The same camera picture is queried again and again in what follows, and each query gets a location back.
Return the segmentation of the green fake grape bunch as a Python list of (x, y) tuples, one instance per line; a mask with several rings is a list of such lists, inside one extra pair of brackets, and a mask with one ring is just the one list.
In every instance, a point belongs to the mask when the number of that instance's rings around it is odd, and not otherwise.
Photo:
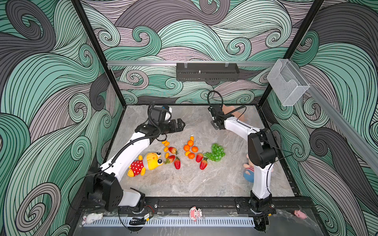
[(206, 152), (204, 156), (214, 162), (219, 162), (222, 160), (223, 157), (225, 157), (225, 152), (223, 146), (214, 143), (212, 145), (211, 152)]

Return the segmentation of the red fake strawberry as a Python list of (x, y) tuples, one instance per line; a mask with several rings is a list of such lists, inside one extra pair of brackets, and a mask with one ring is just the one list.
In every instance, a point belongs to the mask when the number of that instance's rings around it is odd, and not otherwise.
[(200, 163), (200, 169), (204, 170), (207, 167), (207, 165), (208, 165), (208, 162), (207, 162), (207, 159), (205, 158)]
[(174, 160), (174, 166), (177, 170), (179, 170), (181, 168), (181, 161), (178, 157), (176, 157), (175, 160)]
[(198, 162), (198, 163), (200, 163), (202, 160), (203, 160), (203, 158), (204, 158), (204, 155), (203, 155), (203, 153), (198, 153), (197, 155), (196, 155), (196, 162)]

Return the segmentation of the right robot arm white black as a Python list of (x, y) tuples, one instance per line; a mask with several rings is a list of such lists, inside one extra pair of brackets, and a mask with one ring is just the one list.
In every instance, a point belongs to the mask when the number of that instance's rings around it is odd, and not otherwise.
[(254, 185), (251, 193), (251, 205), (255, 211), (262, 211), (264, 207), (272, 204), (271, 173), (277, 158), (277, 148), (273, 145), (274, 139), (271, 130), (267, 128), (256, 128), (240, 121), (233, 115), (234, 112), (245, 108), (241, 106), (224, 113), (221, 104), (211, 104), (211, 94), (220, 95), (219, 92), (211, 90), (207, 94), (209, 112), (213, 118), (211, 121), (215, 129), (232, 131), (248, 143), (248, 158), (254, 165)]

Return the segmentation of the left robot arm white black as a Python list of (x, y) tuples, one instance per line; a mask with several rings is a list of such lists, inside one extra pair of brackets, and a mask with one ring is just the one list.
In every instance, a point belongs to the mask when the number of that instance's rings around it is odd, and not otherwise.
[(118, 207), (143, 207), (143, 193), (135, 189), (123, 189), (120, 181), (127, 175), (135, 177), (146, 170), (163, 164), (161, 153), (141, 153), (160, 135), (181, 132), (186, 126), (182, 119), (170, 120), (166, 117), (156, 122), (140, 124), (127, 142), (111, 159), (98, 168), (91, 168), (85, 178), (85, 195), (107, 211)]

